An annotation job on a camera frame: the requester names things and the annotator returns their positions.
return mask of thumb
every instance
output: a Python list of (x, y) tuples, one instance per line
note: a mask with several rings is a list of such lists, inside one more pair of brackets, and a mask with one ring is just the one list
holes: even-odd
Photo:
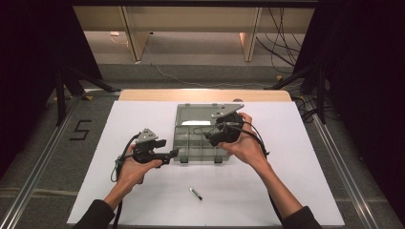
[(162, 163), (163, 163), (163, 161), (161, 161), (159, 159), (154, 159), (154, 160), (151, 160), (148, 163), (146, 163), (146, 165), (149, 169), (153, 169), (153, 168), (161, 166)]
[(223, 150), (230, 151), (231, 144), (227, 142), (220, 142), (218, 143), (218, 147), (220, 147)]

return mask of aluminum rail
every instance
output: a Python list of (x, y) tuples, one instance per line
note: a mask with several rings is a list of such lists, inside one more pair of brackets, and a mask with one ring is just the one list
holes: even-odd
[[(311, 101), (312, 105), (309, 103), (309, 109), (312, 110), (315, 105)], [(363, 223), (364, 228), (366, 229), (379, 229), (373, 213), (370, 209), (369, 204), (358, 188), (357, 184), (352, 177), (351, 172), (349, 171), (348, 166), (346, 165), (343, 157), (341, 156), (336, 144), (333, 141), (333, 138), (330, 135), (327, 125), (324, 125), (317, 114), (313, 115), (316, 129), (319, 132), (319, 135), (322, 137), (322, 140), (325, 143), (325, 146), (328, 149), (330, 158), (333, 161), (336, 171), (342, 179), (343, 184), (345, 185), (346, 191), (349, 194), (349, 197), (354, 205), (355, 210), (357, 211), (358, 216), (360, 217), (361, 222)]]
[(36, 185), (38, 184), (39, 179), (42, 177), (42, 174), (44, 173), (44, 171), (53, 155), (54, 149), (56, 148), (61, 135), (64, 133), (65, 128), (71, 119), (72, 113), (73, 113), (76, 105), (80, 101), (80, 99), (81, 99), (81, 96), (72, 97), (70, 104), (69, 104), (68, 112), (67, 112), (65, 118), (60, 123), (60, 125), (57, 126), (55, 128), (55, 130), (53, 131), (53, 134), (52, 134), (50, 140), (48, 141), (41, 156), (36, 161), (36, 164), (33, 167), (32, 172), (30, 173), (30, 176), (28, 177), (26, 183), (21, 188), (21, 190), (18, 193), (18, 196), (15, 198), (12, 206), (10, 207), (10, 209), (6, 213), (5, 217), (3, 218), (0, 228), (2, 228), (2, 229), (14, 228), (16, 226), (18, 220), (20, 220), (20, 218), (24, 212), (24, 209), (26, 208), (26, 206), (31, 198), (32, 192), (33, 192), (34, 188), (36, 187)]

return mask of controller cable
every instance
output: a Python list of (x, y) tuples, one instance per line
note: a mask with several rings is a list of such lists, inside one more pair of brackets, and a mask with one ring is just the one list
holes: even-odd
[[(118, 181), (119, 173), (121, 172), (121, 168), (122, 168), (122, 165), (123, 165), (124, 162), (125, 162), (125, 159), (128, 158), (128, 157), (130, 157), (130, 156), (133, 156), (133, 154), (126, 155), (126, 153), (127, 153), (128, 149), (129, 149), (131, 143), (132, 143), (135, 139), (137, 139), (137, 138), (139, 137), (139, 135), (140, 135), (140, 133), (137, 134), (137, 135), (134, 135), (134, 136), (128, 141), (128, 144), (125, 146), (124, 152), (122, 152), (122, 155), (119, 156), (118, 159), (116, 160), (116, 167), (115, 167), (114, 170), (113, 170), (113, 173), (114, 173), (114, 171), (116, 171), (116, 180), (113, 180), (113, 173), (111, 173), (111, 181), (113, 181), (113, 182), (117, 182), (117, 181)], [(119, 217), (121, 216), (121, 210), (122, 210), (122, 201), (119, 203), (118, 208), (117, 208), (117, 214), (116, 214), (116, 217), (115, 217), (115, 219), (114, 219), (113, 229), (117, 229), (117, 228), (118, 228), (118, 221), (119, 221)]]
[[(255, 138), (255, 139), (258, 141), (260, 147), (262, 148), (263, 154), (264, 154), (265, 157), (267, 158), (267, 155), (269, 154), (269, 152), (266, 150), (265, 143), (263, 142), (263, 139), (262, 139), (262, 137), (260, 136), (260, 134), (259, 134), (259, 132), (257, 131), (257, 129), (256, 129), (251, 123), (249, 123), (249, 122), (245, 122), (245, 121), (244, 121), (244, 124), (250, 125), (250, 126), (254, 129), (254, 131), (257, 133), (257, 135), (258, 135), (259, 137), (257, 137), (255, 134), (253, 134), (253, 133), (251, 133), (251, 132), (248, 132), (248, 131), (246, 131), (246, 130), (244, 130), (244, 129), (241, 129), (241, 128), (238, 128), (238, 127), (235, 127), (235, 126), (231, 126), (231, 125), (226, 125), (226, 124), (224, 123), (224, 125), (226, 125), (226, 127), (230, 128), (230, 129), (234, 129), (234, 130), (240, 131), (240, 132), (242, 132), (242, 133), (245, 133), (245, 134), (250, 135), (250, 136), (252, 136), (253, 138)], [(277, 206), (276, 206), (276, 204), (275, 204), (273, 198), (271, 197), (271, 194), (270, 194), (269, 192), (267, 192), (267, 193), (268, 193), (268, 197), (270, 198), (271, 205), (273, 206), (273, 209), (274, 209), (274, 212), (275, 212), (277, 218), (278, 218), (280, 221), (282, 221), (283, 218), (281, 217), (280, 212), (279, 212), (279, 210), (278, 210), (278, 208), (277, 208)]]

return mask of handheld controller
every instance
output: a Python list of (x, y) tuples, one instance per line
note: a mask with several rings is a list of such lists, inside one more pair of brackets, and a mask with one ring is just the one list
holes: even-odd
[(219, 111), (212, 115), (217, 117), (215, 126), (219, 132), (216, 134), (205, 133), (204, 136), (209, 140), (212, 146), (218, 146), (220, 142), (235, 142), (244, 126), (244, 120), (236, 113), (237, 110), (243, 108), (243, 104), (227, 104), (223, 105)]
[(166, 140), (156, 141), (156, 139), (158, 139), (158, 137), (149, 129), (144, 129), (139, 133), (132, 151), (134, 160), (144, 164), (151, 160), (159, 159), (162, 161), (162, 164), (169, 164), (171, 158), (178, 156), (179, 149), (172, 150), (168, 154), (155, 154), (155, 148), (166, 145)]

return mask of wooden edge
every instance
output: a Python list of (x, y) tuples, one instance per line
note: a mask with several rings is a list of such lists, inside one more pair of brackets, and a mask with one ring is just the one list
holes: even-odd
[(286, 91), (215, 89), (139, 89), (124, 90), (120, 101), (283, 101), (290, 102)]

